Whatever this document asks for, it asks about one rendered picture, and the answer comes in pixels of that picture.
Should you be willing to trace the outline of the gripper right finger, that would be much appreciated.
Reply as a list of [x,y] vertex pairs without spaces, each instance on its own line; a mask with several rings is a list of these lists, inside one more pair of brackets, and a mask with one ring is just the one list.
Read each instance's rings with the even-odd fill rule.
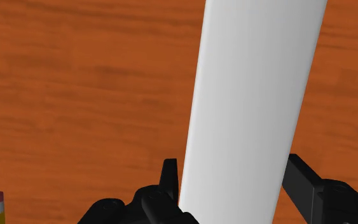
[[322,179],[297,154],[289,155],[282,187],[307,224],[358,224],[358,192]]

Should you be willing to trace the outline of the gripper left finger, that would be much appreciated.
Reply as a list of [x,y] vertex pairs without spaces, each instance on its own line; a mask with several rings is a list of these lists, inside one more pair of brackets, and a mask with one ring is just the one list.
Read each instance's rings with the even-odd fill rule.
[[178,207],[177,160],[163,162],[160,181],[138,189],[129,204],[120,199],[93,203],[78,224],[199,224],[189,212]]

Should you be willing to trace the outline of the white cylinder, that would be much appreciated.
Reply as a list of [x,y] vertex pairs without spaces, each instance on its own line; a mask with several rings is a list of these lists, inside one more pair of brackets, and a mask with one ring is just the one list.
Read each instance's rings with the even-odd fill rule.
[[272,224],[327,0],[206,0],[179,205]]

